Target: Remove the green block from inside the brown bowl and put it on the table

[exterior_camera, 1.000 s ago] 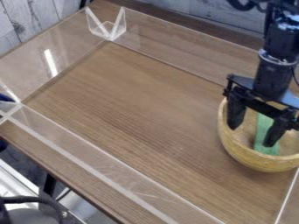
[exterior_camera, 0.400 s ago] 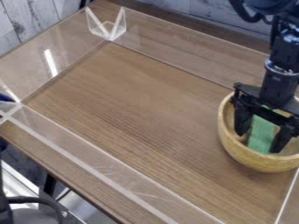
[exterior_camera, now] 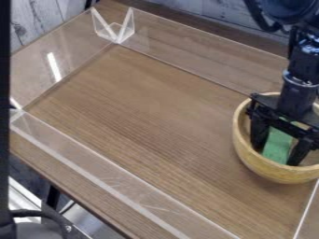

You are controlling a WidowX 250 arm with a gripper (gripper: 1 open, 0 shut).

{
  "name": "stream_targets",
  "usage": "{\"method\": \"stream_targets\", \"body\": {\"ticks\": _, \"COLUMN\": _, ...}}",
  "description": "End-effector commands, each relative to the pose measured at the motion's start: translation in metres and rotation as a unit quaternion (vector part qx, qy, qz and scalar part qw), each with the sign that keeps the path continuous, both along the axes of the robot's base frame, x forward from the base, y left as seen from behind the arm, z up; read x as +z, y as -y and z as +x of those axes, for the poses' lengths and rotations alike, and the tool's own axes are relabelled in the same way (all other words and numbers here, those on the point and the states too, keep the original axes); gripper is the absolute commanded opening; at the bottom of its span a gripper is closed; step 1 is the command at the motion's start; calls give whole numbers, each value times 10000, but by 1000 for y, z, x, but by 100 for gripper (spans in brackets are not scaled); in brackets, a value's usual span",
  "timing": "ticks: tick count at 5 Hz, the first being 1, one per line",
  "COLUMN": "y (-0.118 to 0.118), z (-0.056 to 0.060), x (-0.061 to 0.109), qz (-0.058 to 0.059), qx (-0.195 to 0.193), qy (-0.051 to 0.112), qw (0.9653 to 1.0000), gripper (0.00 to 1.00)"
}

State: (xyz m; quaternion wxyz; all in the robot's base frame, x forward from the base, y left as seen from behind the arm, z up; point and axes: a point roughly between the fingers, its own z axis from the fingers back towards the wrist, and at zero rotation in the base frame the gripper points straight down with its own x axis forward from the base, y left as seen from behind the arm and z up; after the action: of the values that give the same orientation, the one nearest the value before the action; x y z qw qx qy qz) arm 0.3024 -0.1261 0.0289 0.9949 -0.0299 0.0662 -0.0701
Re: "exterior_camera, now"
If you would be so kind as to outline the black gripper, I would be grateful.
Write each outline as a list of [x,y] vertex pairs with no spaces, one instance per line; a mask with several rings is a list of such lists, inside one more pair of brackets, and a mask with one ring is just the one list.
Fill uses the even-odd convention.
[[282,72],[282,86],[277,95],[250,94],[246,115],[250,119],[250,143],[256,151],[265,145],[269,126],[297,139],[288,158],[288,165],[297,166],[310,147],[319,147],[319,114],[313,102],[319,82],[298,79],[288,70]]

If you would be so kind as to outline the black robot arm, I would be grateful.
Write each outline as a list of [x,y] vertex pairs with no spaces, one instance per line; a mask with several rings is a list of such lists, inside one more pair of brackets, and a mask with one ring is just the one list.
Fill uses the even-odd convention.
[[319,0],[242,0],[261,30],[273,33],[289,26],[288,67],[280,93],[253,93],[246,115],[250,143],[260,150],[274,128],[297,140],[286,165],[294,166],[319,149]]

